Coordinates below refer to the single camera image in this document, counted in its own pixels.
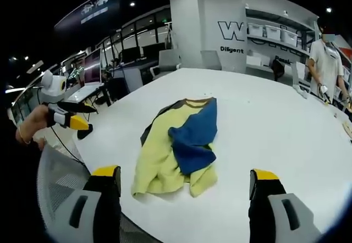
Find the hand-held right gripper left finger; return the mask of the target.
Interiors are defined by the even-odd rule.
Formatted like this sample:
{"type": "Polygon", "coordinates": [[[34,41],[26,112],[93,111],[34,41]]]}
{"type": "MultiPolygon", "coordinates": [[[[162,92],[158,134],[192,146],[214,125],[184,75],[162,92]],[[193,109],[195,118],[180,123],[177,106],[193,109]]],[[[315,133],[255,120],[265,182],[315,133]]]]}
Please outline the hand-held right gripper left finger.
{"type": "Polygon", "coordinates": [[[57,209],[54,242],[120,242],[120,166],[96,169],[57,209]]]}

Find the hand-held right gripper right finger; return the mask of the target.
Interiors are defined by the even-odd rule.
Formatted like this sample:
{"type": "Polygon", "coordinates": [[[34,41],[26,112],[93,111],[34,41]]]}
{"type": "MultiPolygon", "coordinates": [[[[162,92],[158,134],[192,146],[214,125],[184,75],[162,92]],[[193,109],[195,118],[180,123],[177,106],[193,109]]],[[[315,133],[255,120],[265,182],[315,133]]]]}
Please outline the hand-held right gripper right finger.
{"type": "Polygon", "coordinates": [[[273,172],[252,169],[248,211],[250,242],[316,242],[321,232],[312,211],[293,193],[286,193],[273,172]]]}

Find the person's left hand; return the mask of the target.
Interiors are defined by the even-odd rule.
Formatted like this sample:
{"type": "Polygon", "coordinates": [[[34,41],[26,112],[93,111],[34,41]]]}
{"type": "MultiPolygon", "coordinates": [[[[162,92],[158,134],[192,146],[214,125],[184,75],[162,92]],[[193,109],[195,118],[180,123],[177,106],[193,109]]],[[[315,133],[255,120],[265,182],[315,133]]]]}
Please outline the person's left hand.
{"type": "Polygon", "coordinates": [[[25,131],[33,136],[37,131],[54,125],[51,115],[52,112],[47,106],[41,104],[35,107],[23,122],[25,131]]]}

